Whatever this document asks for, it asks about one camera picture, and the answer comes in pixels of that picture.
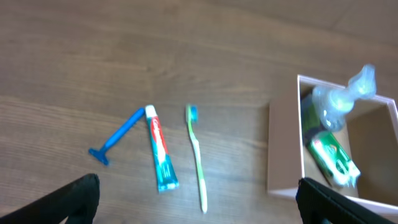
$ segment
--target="toothbrush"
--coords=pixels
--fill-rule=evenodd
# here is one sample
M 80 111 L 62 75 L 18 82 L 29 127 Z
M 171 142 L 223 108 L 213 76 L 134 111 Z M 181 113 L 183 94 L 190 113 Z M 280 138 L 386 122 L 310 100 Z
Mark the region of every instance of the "toothbrush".
M 196 164 L 197 164 L 201 210 L 203 211 L 203 213 L 206 213 L 207 212 L 207 192 L 206 192 L 205 177 L 203 176 L 203 170 L 201 168 L 199 141 L 195 137 L 195 134 L 193 133 L 193 129 L 192 129 L 192 121 L 193 122 L 198 121 L 197 107 L 187 104 L 185 112 L 186 112 L 188 133 L 189 133 L 189 137 L 191 139 L 193 151 L 195 153 Z

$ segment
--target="wooden floor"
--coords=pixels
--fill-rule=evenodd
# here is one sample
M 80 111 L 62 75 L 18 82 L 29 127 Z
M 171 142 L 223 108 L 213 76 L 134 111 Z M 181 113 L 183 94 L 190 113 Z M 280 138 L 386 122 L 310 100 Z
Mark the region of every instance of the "wooden floor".
M 97 173 L 95 223 L 301 223 L 269 197 L 268 108 L 298 73 L 344 84 L 363 64 L 398 99 L 395 0 L 2 0 L 0 216 Z M 200 210 L 186 103 L 208 189 Z M 180 188 L 157 193 L 144 119 L 154 104 Z

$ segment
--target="toothpaste label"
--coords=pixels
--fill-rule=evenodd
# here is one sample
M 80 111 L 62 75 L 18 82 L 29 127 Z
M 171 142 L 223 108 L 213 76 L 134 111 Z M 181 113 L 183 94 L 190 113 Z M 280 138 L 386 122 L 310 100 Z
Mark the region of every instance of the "toothpaste label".
M 152 132 L 152 136 L 157 146 L 157 150 L 164 151 L 164 153 L 168 154 L 167 146 L 164 141 L 163 132 L 159 128 L 160 121 L 158 117 L 152 118 L 150 122 L 150 131 Z

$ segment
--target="cardboard box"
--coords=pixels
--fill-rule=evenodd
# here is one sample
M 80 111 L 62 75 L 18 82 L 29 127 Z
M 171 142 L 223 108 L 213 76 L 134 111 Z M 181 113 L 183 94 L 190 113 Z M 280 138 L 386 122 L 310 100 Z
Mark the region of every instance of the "cardboard box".
M 329 186 L 302 145 L 300 97 L 314 86 L 344 88 L 297 75 L 285 93 L 270 103 L 267 189 L 271 195 L 294 198 L 299 179 L 311 177 Z M 398 113 L 395 101 L 376 95 L 357 101 L 346 127 L 334 133 L 361 176 L 356 188 L 333 190 L 381 215 L 398 214 Z

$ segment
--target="black object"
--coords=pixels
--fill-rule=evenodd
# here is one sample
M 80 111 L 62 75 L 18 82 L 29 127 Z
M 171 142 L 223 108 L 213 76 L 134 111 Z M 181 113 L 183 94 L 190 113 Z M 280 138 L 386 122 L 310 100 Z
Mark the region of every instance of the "black object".
M 93 223 L 100 201 L 100 180 L 87 174 L 2 218 L 0 223 Z
M 296 201 L 304 224 L 394 224 L 311 178 L 298 184 Z

